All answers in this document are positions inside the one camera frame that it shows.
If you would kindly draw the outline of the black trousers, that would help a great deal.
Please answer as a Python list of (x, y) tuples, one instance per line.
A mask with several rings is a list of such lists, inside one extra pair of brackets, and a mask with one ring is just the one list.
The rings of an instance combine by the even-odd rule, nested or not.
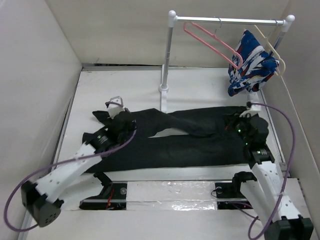
[(237, 133), (226, 130), (224, 121), (224, 116), (245, 109), (220, 106), (170, 113), (155, 108), (134, 111), (133, 140), (87, 173), (245, 164), (245, 144)]

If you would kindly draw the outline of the pink plastic hanger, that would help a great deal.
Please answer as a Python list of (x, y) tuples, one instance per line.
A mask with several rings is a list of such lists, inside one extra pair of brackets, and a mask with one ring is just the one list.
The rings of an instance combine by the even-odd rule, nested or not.
[[(212, 41), (215, 42), (213, 44), (212, 42), (208, 42), (205, 39), (202, 39), (200, 36), (196, 35), (194, 32), (190, 31), (188, 26), (193, 26), (197, 30), (201, 31), (202, 33), (206, 34), (208, 37), (212, 39)], [(192, 38), (200, 42), (202, 45), (208, 47), (210, 50), (218, 54), (220, 57), (222, 57), (225, 61), (227, 61), (231, 67), (234, 67), (236, 70), (239, 70), (243, 63), (243, 57), (240, 53), (238, 53), (234, 48), (232, 48), (230, 45), (228, 45), (226, 42), (222, 41), (220, 38), (217, 37), (215, 33), (212, 33), (208, 31), (207, 29), (203, 28), (197, 23), (194, 22), (184, 22), (183, 23), (183, 30), (185, 33), (190, 35)], [(229, 51), (235, 59), (232, 59), (225, 55), (226, 51)]]

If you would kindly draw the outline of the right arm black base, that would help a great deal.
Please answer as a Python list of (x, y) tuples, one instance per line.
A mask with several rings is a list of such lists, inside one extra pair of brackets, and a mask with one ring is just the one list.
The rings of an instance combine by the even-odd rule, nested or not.
[(218, 210), (251, 210), (250, 202), (241, 193), (241, 184), (247, 181), (256, 181), (252, 172), (241, 171), (236, 173), (231, 182), (216, 182), (211, 196), (217, 200)]

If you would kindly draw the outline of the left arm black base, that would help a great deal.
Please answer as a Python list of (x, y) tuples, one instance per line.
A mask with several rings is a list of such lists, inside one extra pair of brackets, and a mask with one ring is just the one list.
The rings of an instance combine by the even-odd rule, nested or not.
[(126, 181), (114, 182), (103, 172), (95, 173), (93, 177), (100, 181), (102, 190), (98, 195), (81, 200), (79, 203), (81, 210), (120, 211), (127, 209), (128, 183)]

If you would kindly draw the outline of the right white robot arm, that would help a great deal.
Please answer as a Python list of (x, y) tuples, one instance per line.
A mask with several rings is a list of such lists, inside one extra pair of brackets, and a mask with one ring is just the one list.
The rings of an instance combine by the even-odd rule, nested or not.
[(231, 191), (245, 197), (263, 224), (255, 238), (266, 240), (309, 240), (314, 225), (295, 207), (285, 191), (286, 177), (282, 175), (267, 145), (268, 122), (258, 115), (242, 116), (236, 112), (225, 115), (225, 129), (244, 142), (243, 155), (249, 172), (236, 173)]

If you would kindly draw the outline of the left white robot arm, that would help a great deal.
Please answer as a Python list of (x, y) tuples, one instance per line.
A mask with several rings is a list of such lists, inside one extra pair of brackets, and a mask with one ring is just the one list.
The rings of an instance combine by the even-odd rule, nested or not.
[(21, 186), (22, 204), (41, 228), (61, 213), (63, 191), (103, 158), (125, 147), (136, 133), (136, 120), (128, 111), (110, 118), (105, 127), (85, 136), (83, 144), (70, 160), (59, 162), (56, 169)]

